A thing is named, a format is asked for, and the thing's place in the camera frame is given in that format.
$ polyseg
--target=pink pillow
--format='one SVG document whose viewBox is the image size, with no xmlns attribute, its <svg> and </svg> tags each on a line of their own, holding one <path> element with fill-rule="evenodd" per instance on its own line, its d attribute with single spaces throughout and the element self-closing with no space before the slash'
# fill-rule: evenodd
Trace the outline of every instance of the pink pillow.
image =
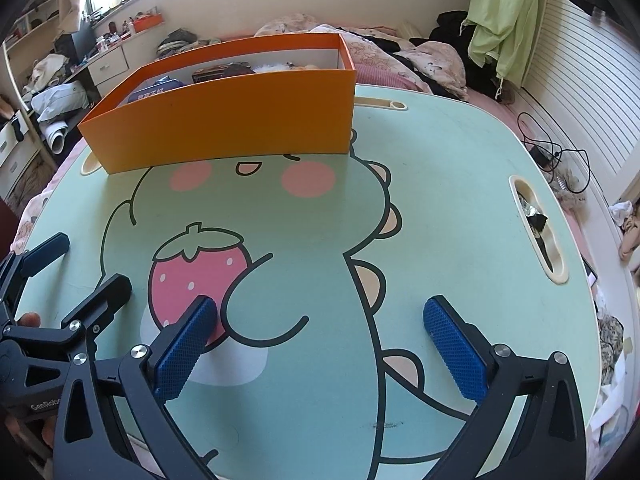
<svg viewBox="0 0 640 480">
<path fill-rule="evenodd" d="M 415 90 L 418 92 L 422 91 L 413 81 L 409 81 L 401 75 L 389 72 L 388 70 L 364 65 L 362 63 L 354 63 L 354 65 L 357 72 L 357 83 L 403 88 L 405 90 Z"/>
</svg>

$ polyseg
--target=light green curtain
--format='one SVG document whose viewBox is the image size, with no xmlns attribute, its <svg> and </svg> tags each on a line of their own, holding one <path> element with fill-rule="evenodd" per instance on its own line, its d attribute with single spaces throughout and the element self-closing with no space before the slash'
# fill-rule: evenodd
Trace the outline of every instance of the light green curtain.
<svg viewBox="0 0 640 480">
<path fill-rule="evenodd" d="M 518 87 L 536 32 L 538 0 L 471 0 L 464 25 L 476 25 L 469 57 L 479 66 L 497 60 L 496 73 Z"/>
</svg>

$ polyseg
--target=white louvered door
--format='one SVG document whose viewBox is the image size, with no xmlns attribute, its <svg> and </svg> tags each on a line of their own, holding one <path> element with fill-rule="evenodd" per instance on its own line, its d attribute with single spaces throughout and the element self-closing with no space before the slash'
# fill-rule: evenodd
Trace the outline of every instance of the white louvered door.
<svg viewBox="0 0 640 480">
<path fill-rule="evenodd" d="M 640 50 L 603 14 L 546 0 L 523 88 L 578 148 L 609 203 L 640 171 Z"/>
</svg>

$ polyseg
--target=human hand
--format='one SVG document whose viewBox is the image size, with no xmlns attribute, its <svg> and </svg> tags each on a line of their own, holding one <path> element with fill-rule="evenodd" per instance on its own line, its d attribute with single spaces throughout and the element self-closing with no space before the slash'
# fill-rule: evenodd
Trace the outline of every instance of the human hand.
<svg viewBox="0 0 640 480">
<path fill-rule="evenodd" d="M 40 316 L 35 312 L 27 312 L 18 320 L 18 325 L 37 328 L 40 326 Z M 9 415 L 4 423 L 13 436 L 18 435 L 18 433 L 20 432 L 20 425 L 18 425 L 18 421 L 14 416 Z M 55 429 L 56 417 L 50 416 L 44 421 L 44 426 L 42 427 L 42 439 L 44 440 L 44 443 L 49 447 L 53 447 L 53 436 Z"/>
</svg>

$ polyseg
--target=beige plastic handle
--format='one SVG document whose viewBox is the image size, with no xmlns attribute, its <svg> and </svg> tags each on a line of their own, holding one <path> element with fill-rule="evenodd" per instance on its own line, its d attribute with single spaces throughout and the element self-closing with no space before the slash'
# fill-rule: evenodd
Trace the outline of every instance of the beige plastic handle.
<svg viewBox="0 0 640 480">
<path fill-rule="evenodd" d="M 397 110 L 404 112 L 409 107 L 400 101 L 391 101 L 390 99 L 377 99 L 375 97 L 358 97 L 353 100 L 354 106 L 368 106 L 370 108 L 386 108 L 387 110 Z"/>
<path fill-rule="evenodd" d="M 552 282 L 557 283 L 558 285 L 565 283 L 566 280 L 569 279 L 569 269 L 567 267 L 566 260 L 562 255 L 558 240 L 556 239 L 552 221 L 546 214 L 545 209 L 542 207 L 542 204 L 538 200 L 538 197 L 535 191 L 533 191 L 532 186 L 524 178 L 522 178 L 521 176 L 512 175 L 509 178 L 509 184 L 511 186 L 511 192 L 513 193 L 513 199 L 515 200 L 518 213 L 520 214 L 520 220 L 522 220 L 522 223 L 524 224 L 525 231 L 529 235 L 529 240 L 531 241 L 533 250 L 538 257 L 540 265 L 544 269 L 545 274 Z M 549 268 L 545 261 L 545 257 L 540 251 L 540 247 L 536 242 L 533 231 L 529 226 L 529 221 L 527 221 L 527 216 L 525 215 L 522 209 L 522 205 L 520 204 L 520 197 L 518 196 L 518 194 L 522 195 L 527 202 L 529 202 L 534 208 L 536 208 L 538 211 L 540 211 L 540 213 L 547 217 L 545 228 L 542 229 L 540 235 L 542 236 L 542 239 L 545 243 L 546 256 L 548 256 L 553 270 Z"/>
<path fill-rule="evenodd" d="M 82 167 L 80 168 L 80 174 L 82 176 L 91 175 L 95 173 L 102 167 L 102 164 L 98 161 L 94 152 L 89 151 L 89 155 L 86 156 L 86 159 L 82 163 Z"/>
</svg>

